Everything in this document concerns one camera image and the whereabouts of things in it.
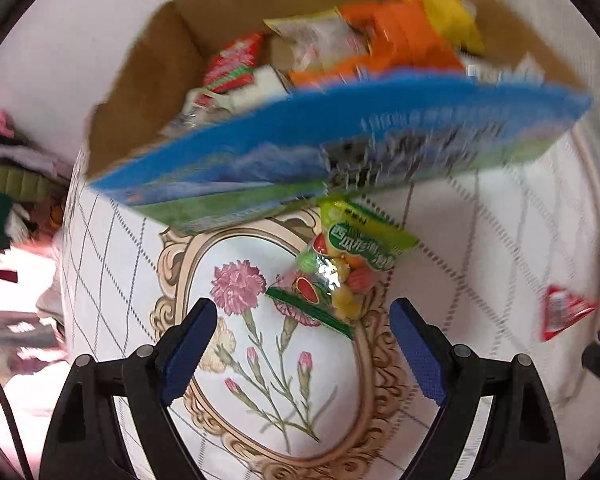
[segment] blue gripper pad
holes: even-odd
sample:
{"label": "blue gripper pad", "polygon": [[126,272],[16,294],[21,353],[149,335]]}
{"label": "blue gripper pad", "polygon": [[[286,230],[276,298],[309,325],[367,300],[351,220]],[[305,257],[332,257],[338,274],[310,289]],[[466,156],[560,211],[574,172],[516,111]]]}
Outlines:
{"label": "blue gripper pad", "polygon": [[193,372],[206,350],[206,346],[218,324],[218,311],[211,300],[206,300],[193,322],[185,328],[186,332],[164,367],[160,400],[163,406],[184,395]]}
{"label": "blue gripper pad", "polygon": [[[408,314],[409,309],[402,306],[403,301],[406,300],[395,300],[391,304],[389,310],[391,330],[424,396],[442,406],[446,400],[442,367],[412,322]],[[406,303],[413,308],[411,303],[408,301]]]}

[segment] ornate frame pattern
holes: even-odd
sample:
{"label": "ornate frame pattern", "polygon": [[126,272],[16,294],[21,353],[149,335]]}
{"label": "ornate frame pattern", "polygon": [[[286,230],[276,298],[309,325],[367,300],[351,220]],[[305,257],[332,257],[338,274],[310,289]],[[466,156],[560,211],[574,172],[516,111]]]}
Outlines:
{"label": "ornate frame pattern", "polygon": [[[196,236],[164,231],[160,235],[164,248],[157,266],[163,296],[158,299],[150,320],[156,339],[184,318],[196,267],[216,243],[249,235],[271,241],[295,254],[318,232],[320,219],[316,210],[302,210]],[[354,341],[360,403],[352,428],[335,447],[308,458],[288,457],[266,449],[227,423],[205,398],[194,378],[184,395],[193,423],[219,437],[228,452],[245,461],[253,472],[266,480],[359,478],[389,439],[390,419],[407,395],[406,373],[399,365],[400,351],[383,305],[385,294],[386,284],[376,286],[365,298],[365,314]]]}

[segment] black cable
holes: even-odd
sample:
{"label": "black cable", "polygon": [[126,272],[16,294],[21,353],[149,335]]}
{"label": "black cable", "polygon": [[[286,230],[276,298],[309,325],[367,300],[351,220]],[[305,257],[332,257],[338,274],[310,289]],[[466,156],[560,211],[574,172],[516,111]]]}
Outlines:
{"label": "black cable", "polygon": [[7,395],[4,393],[4,389],[2,388],[1,384],[0,405],[2,407],[2,410],[4,411],[4,416],[7,419],[7,425],[11,433],[11,438],[13,439],[13,447],[15,448],[16,453],[18,455],[18,461],[20,462],[20,467],[22,468],[24,478],[26,480],[34,480],[33,473],[31,472],[31,467],[29,466],[29,461],[27,460],[27,454],[24,451],[24,446],[22,445],[22,440],[20,439],[20,432],[18,431],[16,419],[13,416],[13,411],[11,410],[9,399],[7,399]]}

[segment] screw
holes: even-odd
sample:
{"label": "screw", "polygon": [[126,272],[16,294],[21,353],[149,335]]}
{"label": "screw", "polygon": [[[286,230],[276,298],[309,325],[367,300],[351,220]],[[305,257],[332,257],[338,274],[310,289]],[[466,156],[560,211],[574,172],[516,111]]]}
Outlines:
{"label": "screw", "polygon": [[90,361],[91,361],[91,356],[89,354],[82,354],[82,355],[78,355],[78,357],[74,361],[74,364],[76,366],[79,366],[80,368],[82,368],[83,366],[88,365]]}
{"label": "screw", "polygon": [[469,357],[471,349],[467,345],[456,345],[454,346],[454,354],[458,357]]}
{"label": "screw", "polygon": [[152,353],[154,353],[154,347],[151,345],[142,345],[136,350],[136,355],[138,357],[149,357]]}
{"label": "screw", "polygon": [[518,362],[523,366],[531,366],[531,357],[526,354],[518,354]]}

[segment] pink flower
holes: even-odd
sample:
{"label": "pink flower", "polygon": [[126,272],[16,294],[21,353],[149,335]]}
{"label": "pink flower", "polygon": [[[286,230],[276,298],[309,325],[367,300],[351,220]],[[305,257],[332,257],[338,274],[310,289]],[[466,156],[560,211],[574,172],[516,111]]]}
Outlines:
{"label": "pink flower", "polygon": [[242,393],[240,386],[238,386],[238,384],[233,379],[226,378],[224,380],[224,384],[226,384],[226,387],[229,388],[229,391],[232,394],[239,395]]}
{"label": "pink flower", "polygon": [[[299,270],[296,270],[296,272],[288,272],[282,275],[279,274],[273,281],[272,286],[283,288],[285,290],[291,290],[291,286],[296,282],[296,279],[298,278],[298,276],[301,276],[301,274],[302,273]],[[307,316],[307,314],[302,312],[302,310],[299,310],[294,306],[286,304],[284,301],[274,300],[273,298],[272,300],[278,312],[283,316],[295,319],[298,323],[304,326],[320,326],[320,323]]]}
{"label": "pink flower", "polygon": [[260,269],[253,267],[249,260],[236,260],[224,264],[222,269],[216,267],[214,277],[211,296],[228,316],[240,315],[258,306],[257,297],[267,288]]}
{"label": "pink flower", "polygon": [[256,349],[253,346],[247,348],[247,361],[251,366],[258,365],[258,353],[256,352]]}
{"label": "pink flower", "polygon": [[301,352],[300,358],[298,359],[298,369],[303,374],[310,372],[314,369],[314,360],[311,358],[311,352]]}

